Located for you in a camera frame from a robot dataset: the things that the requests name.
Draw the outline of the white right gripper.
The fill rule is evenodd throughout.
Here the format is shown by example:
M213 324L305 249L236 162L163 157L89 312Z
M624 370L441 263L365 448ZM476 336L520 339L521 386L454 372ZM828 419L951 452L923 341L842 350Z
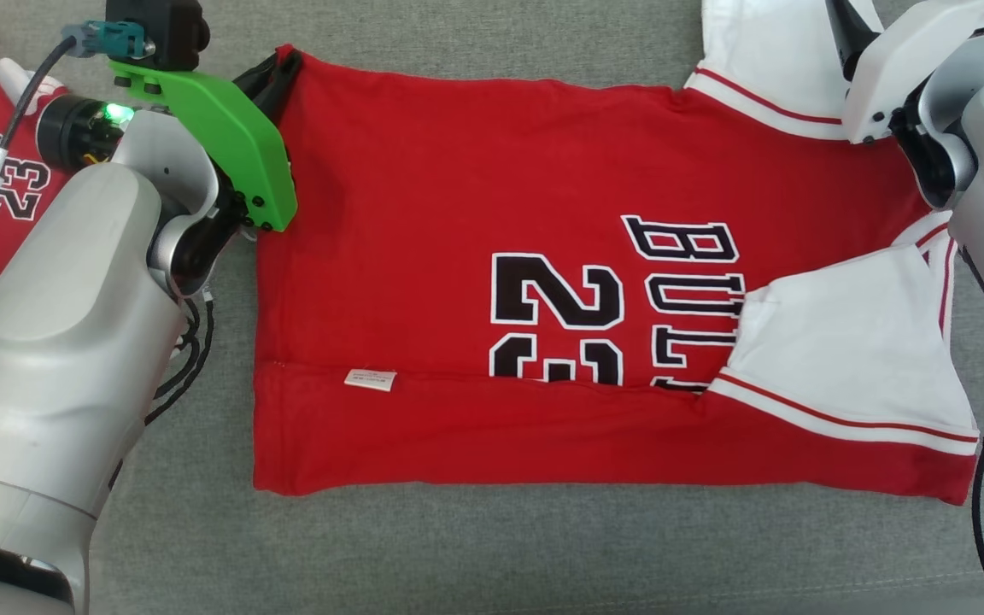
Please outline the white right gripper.
M910 95L927 132L942 132L984 87L984 1L922 1L879 35L851 1L830 0L830 26L852 144L886 138Z

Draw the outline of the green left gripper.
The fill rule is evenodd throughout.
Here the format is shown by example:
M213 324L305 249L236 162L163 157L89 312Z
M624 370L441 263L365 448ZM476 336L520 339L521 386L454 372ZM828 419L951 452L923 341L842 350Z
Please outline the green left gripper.
M288 227L296 217L296 187L276 120L301 71L301 52L270 55L234 82L114 60L109 67L134 97L171 110L245 196L255 226L274 232ZM263 97L263 105L251 97Z

